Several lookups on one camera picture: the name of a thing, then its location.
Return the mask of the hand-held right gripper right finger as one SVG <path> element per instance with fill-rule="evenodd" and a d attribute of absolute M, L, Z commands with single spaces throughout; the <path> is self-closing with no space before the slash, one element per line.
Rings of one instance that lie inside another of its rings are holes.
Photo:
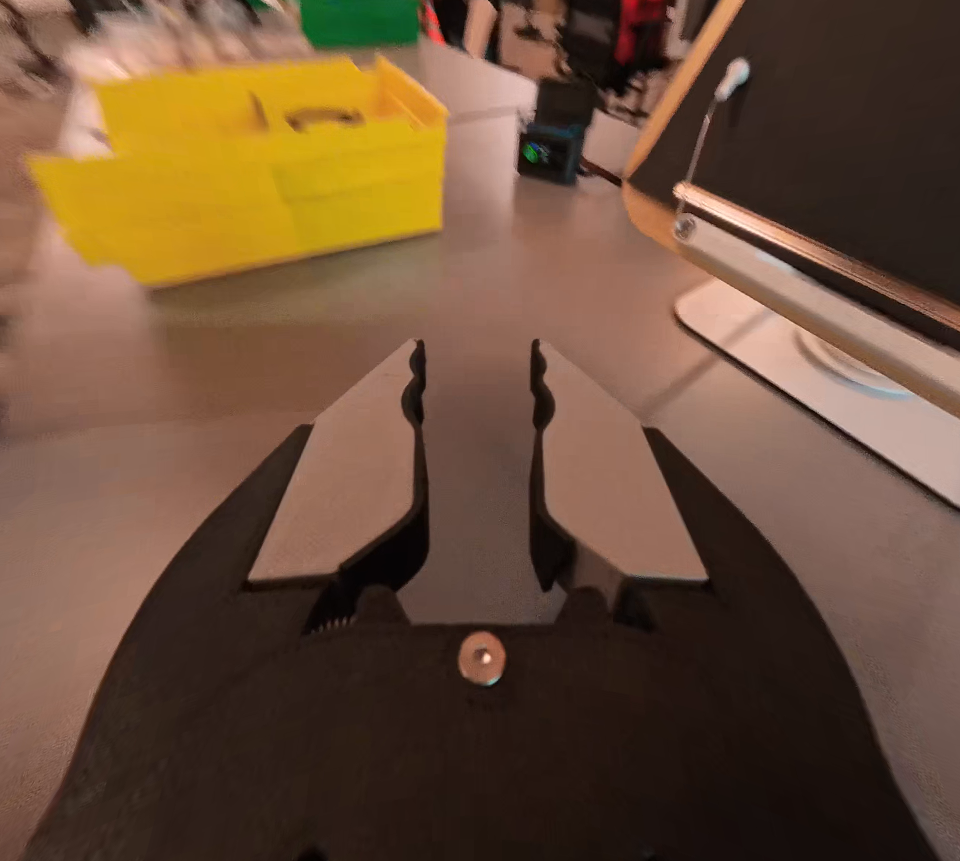
<path fill-rule="evenodd" d="M 612 615 L 646 615 L 648 590 L 706 590 L 709 572 L 642 422 L 543 339 L 531 344 L 530 390 L 539 588 L 595 591 Z"/>

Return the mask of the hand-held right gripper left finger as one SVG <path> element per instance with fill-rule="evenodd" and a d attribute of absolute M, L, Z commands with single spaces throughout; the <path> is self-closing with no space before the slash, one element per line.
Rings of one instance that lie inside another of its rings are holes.
<path fill-rule="evenodd" d="M 426 346 L 408 339 L 312 422 L 247 576 L 403 589 L 429 551 Z"/>

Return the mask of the yellow plastic bin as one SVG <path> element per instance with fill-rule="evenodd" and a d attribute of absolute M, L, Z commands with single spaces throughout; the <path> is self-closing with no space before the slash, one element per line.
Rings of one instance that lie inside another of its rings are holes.
<path fill-rule="evenodd" d="M 88 264 L 169 287 L 443 227 L 448 109 L 378 54 L 93 88 L 106 153 L 30 172 Z"/>

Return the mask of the black power bank green display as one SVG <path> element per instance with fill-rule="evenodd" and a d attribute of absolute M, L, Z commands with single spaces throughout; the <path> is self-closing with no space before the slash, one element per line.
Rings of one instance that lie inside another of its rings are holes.
<path fill-rule="evenodd" d="M 544 78 L 537 83 L 533 115 L 519 122 L 516 171 L 562 186 L 575 186 L 595 90 L 584 80 Z"/>

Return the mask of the framed black board on stand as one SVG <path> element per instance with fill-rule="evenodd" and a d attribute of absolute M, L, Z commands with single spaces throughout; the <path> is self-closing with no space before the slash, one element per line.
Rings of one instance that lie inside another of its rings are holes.
<path fill-rule="evenodd" d="M 958 508 L 958 0 L 719 0 L 625 200 L 683 327 Z"/>

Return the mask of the green plastic bin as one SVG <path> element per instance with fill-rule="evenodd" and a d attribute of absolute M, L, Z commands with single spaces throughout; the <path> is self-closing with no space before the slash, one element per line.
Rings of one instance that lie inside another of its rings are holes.
<path fill-rule="evenodd" d="M 402 47 L 421 31 L 421 0 L 297 0 L 300 27 L 317 50 Z"/>

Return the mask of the red bag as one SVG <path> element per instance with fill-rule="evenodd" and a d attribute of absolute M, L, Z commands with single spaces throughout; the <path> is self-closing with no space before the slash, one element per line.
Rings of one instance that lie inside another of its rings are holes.
<path fill-rule="evenodd" d="M 676 0 L 620 0 L 615 61 L 630 71 L 656 70 L 666 57 L 667 27 Z"/>

